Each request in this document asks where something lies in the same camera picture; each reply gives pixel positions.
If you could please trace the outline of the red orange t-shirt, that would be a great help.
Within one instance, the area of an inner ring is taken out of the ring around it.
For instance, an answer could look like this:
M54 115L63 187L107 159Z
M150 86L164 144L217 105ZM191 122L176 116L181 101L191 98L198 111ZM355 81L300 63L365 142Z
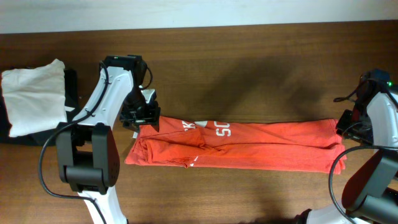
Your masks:
M330 171L345 150L335 119L293 123L225 123L160 117L141 126L125 163L301 172Z

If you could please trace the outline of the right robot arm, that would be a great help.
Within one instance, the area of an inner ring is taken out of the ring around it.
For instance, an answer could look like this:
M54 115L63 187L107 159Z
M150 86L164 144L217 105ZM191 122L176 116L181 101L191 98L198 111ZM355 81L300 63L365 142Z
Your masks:
M350 152L373 149L374 155L347 181L341 201L333 192L333 170L328 175L332 204L308 209L294 218L294 223L397 223L397 191L389 188L397 179L397 85L390 75L374 69L361 75L352 92L356 97L352 110L345 110L336 128L358 146L340 153L335 167Z

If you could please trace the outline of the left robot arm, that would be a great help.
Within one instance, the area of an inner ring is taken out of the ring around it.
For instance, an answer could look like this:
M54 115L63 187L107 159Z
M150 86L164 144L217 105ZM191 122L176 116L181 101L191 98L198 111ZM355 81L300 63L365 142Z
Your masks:
M109 55L99 63L99 81L71 125L55 138L60 179L82 198L94 223L127 223L116 193L120 158L113 126L139 132L159 129L156 92L144 86L150 68L140 55Z

